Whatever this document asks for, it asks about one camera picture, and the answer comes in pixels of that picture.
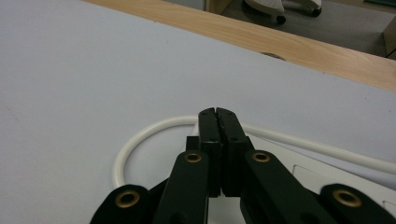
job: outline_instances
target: white power strip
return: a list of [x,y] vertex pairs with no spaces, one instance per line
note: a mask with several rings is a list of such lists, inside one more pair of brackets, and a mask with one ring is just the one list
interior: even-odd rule
[[267,140],[249,134],[248,136],[256,149],[274,154],[306,189],[320,193],[320,189],[325,185],[334,183],[348,185],[360,190],[396,217],[395,190],[293,152]]

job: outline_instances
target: office chair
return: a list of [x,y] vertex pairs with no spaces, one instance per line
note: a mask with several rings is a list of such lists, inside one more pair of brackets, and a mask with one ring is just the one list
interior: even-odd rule
[[[286,21],[284,16],[282,0],[244,0],[245,3],[260,12],[276,16],[276,21],[283,24]],[[317,17],[321,13],[321,0],[294,0],[303,6],[312,8],[312,17]]]

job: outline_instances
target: brass ring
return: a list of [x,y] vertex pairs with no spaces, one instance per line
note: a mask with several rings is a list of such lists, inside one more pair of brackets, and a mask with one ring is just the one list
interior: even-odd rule
[[349,207],[360,207],[361,199],[352,192],[345,189],[337,189],[332,192],[332,196],[341,204]]
[[256,152],[252,155],[253,160],[259,161],[259,162],[268,162],[270,160],[270,157],[262,152]]
[[184,159],[186,159],[187,162],[198,162],[202,159],[202,156],[197,153],[189,153],[184,156]]
[[136,190],[127,189],[117,195],[116,205],[120,208],[132,207],[139,202],[140,195]]

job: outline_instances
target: black wheel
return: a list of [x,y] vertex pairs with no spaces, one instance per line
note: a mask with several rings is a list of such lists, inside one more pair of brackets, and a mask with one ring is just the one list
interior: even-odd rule
[[283,24],[283,23],[285,23],[286,18],[285,18],[284,16],[277,16],[277,17],[276,17],[276,21],[277,21],[277,23],[279,23],[279,24]]
[[314,10],[312,11],[311,16],[312,16],[312,17],[318,17],[318,16],[320,15],[320,13],[321,13],[321,8],[320,8],[320,9],[314,9]]

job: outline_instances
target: caster wheel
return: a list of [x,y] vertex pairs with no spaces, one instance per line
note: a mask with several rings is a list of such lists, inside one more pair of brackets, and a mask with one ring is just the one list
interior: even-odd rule
[[283,23],[285,23],[286,18],[285,18],[284,16],[277,16],[277,17],[276,17],[276,21],[277,21],[277,23],[279,23],[279,24],[283,24]]
[[312,11],[311,16],[312,16],[312,17],[318,17],[318,16],[320,15],[320,13],[321,13],[321,8],[320,8],[320,9],[314,9],[314,10]]

